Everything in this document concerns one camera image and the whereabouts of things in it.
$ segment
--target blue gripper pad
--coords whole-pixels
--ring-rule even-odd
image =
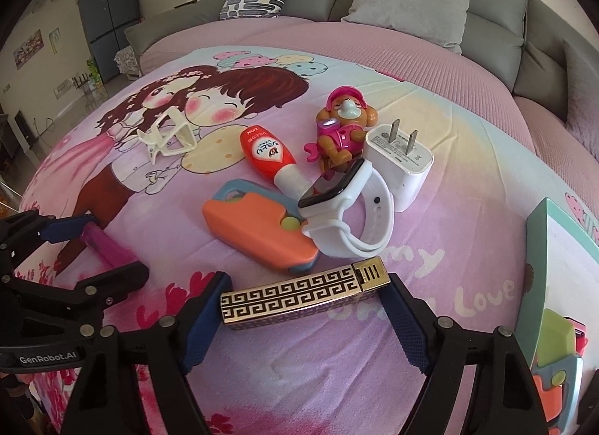
[[[378,292],[384,311],[408,362],[420,369],[422,374],[429,375],[432,362],[428,356],[428,338],[398,289],[396,283],[401,280],[394,273],[389,273],[389,277],[391,283]]]
[[[79,239],[83,227],[89,222],[98,224],[98,219],[92,214],[57,218],[40,231],[40,238],[51,244]]]
[[[201,364],[206,357],[216,331],[222,323],[221,294],[232,290],[230,276],[224,272],[217,272],[200,294],[198,301],[203,302],[204,306],[187,335],[185,354],[181,360],[184,374],[190,372],[195,365]]]

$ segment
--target plug prong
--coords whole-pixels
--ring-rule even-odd
[[[389,131],[389,144],[397,139],[397,131],[399,131],[399,119],[394,120],[391,124],[391,131]]]
[[[407,156],[408,154],[410,154],[412,152],[412,150],[414,149],[414,144],[416,144],[416,136],[418,135],[418,131],[415,130],[414,132],[412,132],[412,134],[410,134],[410,139],[408,141],[407,146],[405,147],[405,155]]]

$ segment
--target white watch strap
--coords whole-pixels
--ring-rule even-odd
[[[361,192],[365,205],[364,231],[355,237],[342,220],[308,220],[309,232],[318,249],[329,257],[373,257],[387,247],[393,232],[393,196],[374,168]]]

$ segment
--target sofa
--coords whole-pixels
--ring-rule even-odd
[[[219,21],[205,0],[129,28],[149,71],[197,48],[253,45],[353,61],[411,81],[502,129],[550,166],[599,216],[599,162],[565,129],[564,41],[599,70],[599,52],[540,0],[470,0],[462,56],[413,36],[340,22],[353,0],[287,0],[278,18]]]

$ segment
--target gray refrigerator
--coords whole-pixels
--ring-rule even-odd
[[[116,53],[129,46],[125,29],[139,23],[138,0],[79,0],[79,14],[89,49],[106,83],[119,74]]]

